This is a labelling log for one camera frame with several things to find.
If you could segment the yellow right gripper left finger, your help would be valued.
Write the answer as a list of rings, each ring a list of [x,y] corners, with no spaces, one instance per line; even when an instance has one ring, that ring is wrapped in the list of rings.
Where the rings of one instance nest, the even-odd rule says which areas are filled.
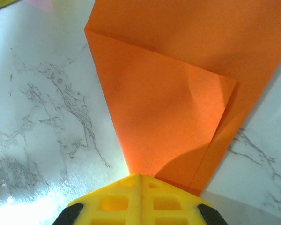
[[[72,200],[54,225],[140,225],[142,178],[134,174]]]

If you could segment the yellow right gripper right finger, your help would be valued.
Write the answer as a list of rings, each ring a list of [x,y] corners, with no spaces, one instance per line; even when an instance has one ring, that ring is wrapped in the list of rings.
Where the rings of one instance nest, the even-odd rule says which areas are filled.
[[[226,225],[209,202],[150,176],[142,176],[143,225]]]

